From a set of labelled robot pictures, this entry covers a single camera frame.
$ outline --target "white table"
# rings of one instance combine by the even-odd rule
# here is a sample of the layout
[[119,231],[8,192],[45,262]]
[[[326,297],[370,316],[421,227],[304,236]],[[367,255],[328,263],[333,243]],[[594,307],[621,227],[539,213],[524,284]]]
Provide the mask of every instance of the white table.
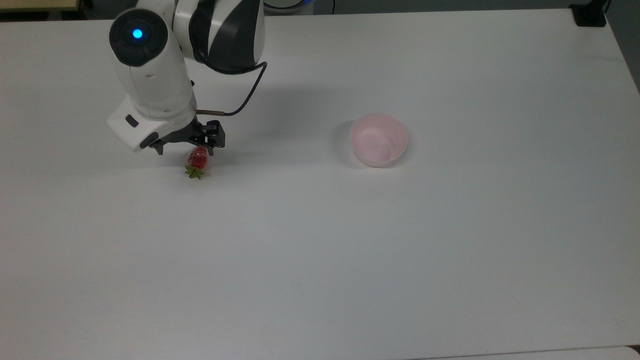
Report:
[[457,360],[638,360],[640,354],[628,347],[525,352],[519,354],[454,357]]
[[[0,24],[0,358],[384,360],[640,343],[640,97],[569,10],[267,19],[209,177],[131,153],[109,22]],[[201,108],[255,74],[188,63]],[[386,169],[352,121],[403,121]]]

